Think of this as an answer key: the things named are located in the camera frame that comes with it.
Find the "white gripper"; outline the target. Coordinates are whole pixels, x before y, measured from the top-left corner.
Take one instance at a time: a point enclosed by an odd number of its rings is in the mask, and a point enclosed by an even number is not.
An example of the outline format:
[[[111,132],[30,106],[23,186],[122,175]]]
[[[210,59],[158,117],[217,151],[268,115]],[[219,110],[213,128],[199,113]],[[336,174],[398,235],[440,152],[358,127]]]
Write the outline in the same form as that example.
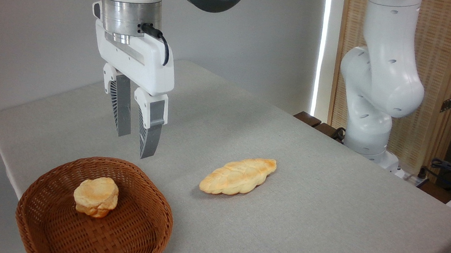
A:
[[[172,49],[161,36],[140,33],[129,44],[114,40],[101,20],[102,3],[93,4],[98,50],[107,62],[103,67],[105,93],[110,96],[118,136],[131,134],[130,80],[139,87],[134,98],[139,105],[140,158],[154,156],[162,127],[168,121],[168,96],[174,89]]]

